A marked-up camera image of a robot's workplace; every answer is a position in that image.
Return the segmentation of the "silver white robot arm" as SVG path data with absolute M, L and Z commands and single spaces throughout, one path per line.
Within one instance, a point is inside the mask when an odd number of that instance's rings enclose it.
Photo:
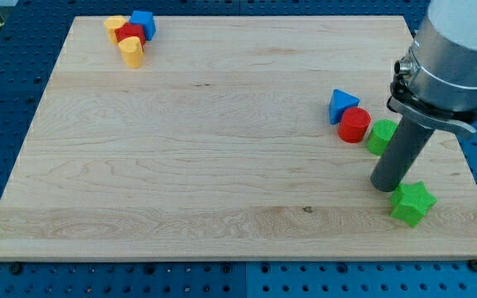
M 390 109 L 426 129 L 474 135 L 477 0 L 430 1 L 394 72 Z

